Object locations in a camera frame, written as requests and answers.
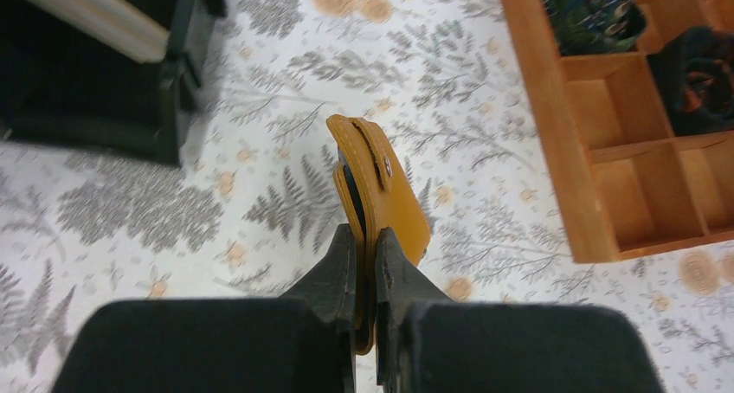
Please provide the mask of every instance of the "yellow wallet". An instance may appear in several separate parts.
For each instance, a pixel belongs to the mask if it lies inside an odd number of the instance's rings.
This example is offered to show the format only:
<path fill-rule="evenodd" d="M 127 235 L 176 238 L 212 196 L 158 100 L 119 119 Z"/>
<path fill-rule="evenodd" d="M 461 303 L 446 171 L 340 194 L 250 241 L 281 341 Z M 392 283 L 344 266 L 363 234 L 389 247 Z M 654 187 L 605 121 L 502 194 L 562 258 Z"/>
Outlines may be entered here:
<path fill-rule="evenodd" d="M 337 140 L 334 183 L 357 242 L 355 343 L 366 354 L 375 341 L 375 257 L 380 230 L 395 230 L 402 251 L 417 265 L 431 234 L 390 142 L 377 124 L 335 114 L 326 125 Z"/>

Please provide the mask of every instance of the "black rack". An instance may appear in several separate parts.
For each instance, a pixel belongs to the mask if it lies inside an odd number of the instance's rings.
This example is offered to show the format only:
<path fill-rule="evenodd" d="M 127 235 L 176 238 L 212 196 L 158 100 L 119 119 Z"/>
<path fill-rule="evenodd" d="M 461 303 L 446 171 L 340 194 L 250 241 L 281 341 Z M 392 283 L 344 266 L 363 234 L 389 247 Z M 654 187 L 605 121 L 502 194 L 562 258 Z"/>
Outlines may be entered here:
<path fill-rule="evenodd" d="M 0 0 L 0 121 L 10 140 L 179 165 L 224 0 L 126 0 L 170 31 L 139 64 L 24 0 Z"/>

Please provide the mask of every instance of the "wooden tray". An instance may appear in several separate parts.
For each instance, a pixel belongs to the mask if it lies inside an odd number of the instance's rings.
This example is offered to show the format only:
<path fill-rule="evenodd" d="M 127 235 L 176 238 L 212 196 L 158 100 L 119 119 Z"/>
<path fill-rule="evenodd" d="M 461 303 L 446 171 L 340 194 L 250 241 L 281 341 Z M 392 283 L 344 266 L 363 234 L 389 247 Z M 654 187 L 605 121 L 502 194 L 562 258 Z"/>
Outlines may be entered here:
<path fill-rule="evenodd" d="M 734 132 L 675 137 L 646 54 L 693 25 L 734 32 L 734 0 L 636 0 L 637 51 L 562 57 L 543 0 L 502 0 L 574 259 L 734 239 Z"/>

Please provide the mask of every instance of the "folded cloth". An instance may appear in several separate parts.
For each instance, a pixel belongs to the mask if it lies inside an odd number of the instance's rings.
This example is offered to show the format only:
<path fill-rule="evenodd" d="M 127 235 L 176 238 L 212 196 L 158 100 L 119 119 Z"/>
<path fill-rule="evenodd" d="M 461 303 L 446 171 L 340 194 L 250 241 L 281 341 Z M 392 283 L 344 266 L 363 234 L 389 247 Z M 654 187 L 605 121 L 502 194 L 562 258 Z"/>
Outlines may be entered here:
<path fill-rule="evenodd" d="M 629 51 L 647 27 L 634 0 L 544 0 L 563 55 Z"/>
<path fill-rule="evenodd" d="M 734 34 L 692 27 L 647 59 L 676 135 L 734 129 Z"/>

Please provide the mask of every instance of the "floral pattern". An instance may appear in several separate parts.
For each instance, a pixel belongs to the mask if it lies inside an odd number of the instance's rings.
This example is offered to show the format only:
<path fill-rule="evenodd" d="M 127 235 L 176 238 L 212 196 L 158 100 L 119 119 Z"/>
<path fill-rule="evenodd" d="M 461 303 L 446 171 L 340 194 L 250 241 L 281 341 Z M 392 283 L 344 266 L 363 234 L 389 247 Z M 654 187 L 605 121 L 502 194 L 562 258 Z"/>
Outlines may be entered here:
<path fill-rule="evenodd" d="M 734 390 L 734 244 L 573 262 L 499 0 L 228 4 L 182 169 L 0 144 L 0 391 L 47 391 L 107 302 L 288 289 L 345 221 L 334 113 L 390 137 L 451 298 L 609 306 L 668 391 Z"/>

